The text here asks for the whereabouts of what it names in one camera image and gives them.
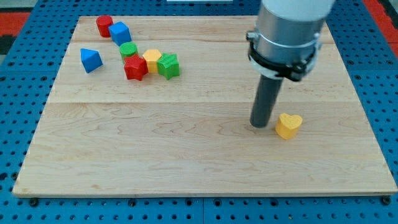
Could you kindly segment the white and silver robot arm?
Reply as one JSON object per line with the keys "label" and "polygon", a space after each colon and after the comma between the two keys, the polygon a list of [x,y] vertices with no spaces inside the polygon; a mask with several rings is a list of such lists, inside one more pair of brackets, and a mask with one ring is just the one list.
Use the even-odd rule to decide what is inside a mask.
{"label": "white and silver robot arm", "polygon": [[321,30],[335,0],[262,0],[248,57],[271,80],[299,82],[310,73],[322,47]]}

